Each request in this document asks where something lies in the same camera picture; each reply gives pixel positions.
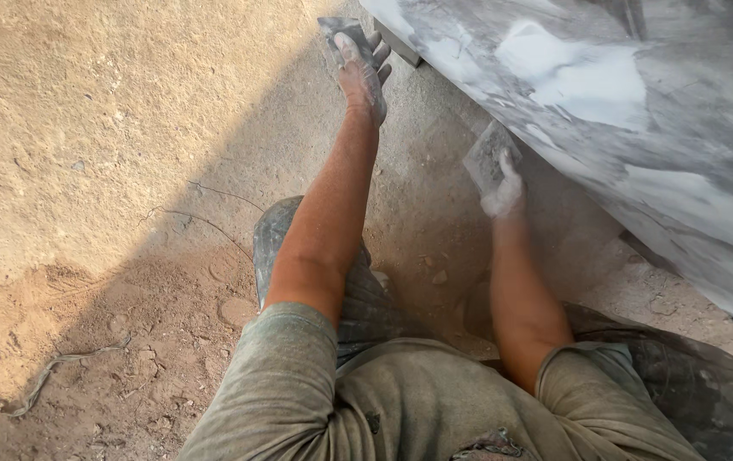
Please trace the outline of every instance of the dusty floor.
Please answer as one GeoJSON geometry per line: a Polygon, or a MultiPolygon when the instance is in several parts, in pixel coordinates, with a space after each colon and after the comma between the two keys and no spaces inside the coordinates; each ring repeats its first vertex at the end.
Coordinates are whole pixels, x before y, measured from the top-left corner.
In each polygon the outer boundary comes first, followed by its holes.
{"type": "MultiPolygon", "coordinates": [[[[327,14],[368,19],[351,1],[0,0],[0,400],[14,407],[55,354],[133,335],[57,366],[28,414],[0,417],[0,460],[175,456],[254,315],[258,207],[306,189],[341,120],[316,33],[327,14]],[[158,206],[196,217],[148,215],[158,206]]],[[[390,61],[374,266],[449,341],[494,356],[455,327],[488,265],[460,163],[488,114],[430,67],[390,61]]],[[[733,353],[724,313],[524,154],[535,251],[561,298],[733,353]]]]}

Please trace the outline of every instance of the gray shirt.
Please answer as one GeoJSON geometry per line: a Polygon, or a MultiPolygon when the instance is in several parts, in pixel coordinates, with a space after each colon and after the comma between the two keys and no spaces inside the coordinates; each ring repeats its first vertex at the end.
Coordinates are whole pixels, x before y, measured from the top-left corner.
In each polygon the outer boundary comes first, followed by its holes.
{"type": "Polygon", "coordinates": [[[178,459],[702,460],[622,344],[553,351],[533,397],[438,341],[388,341],[336,370],[337,343],[310,306],[269,306],[178,459]]]}

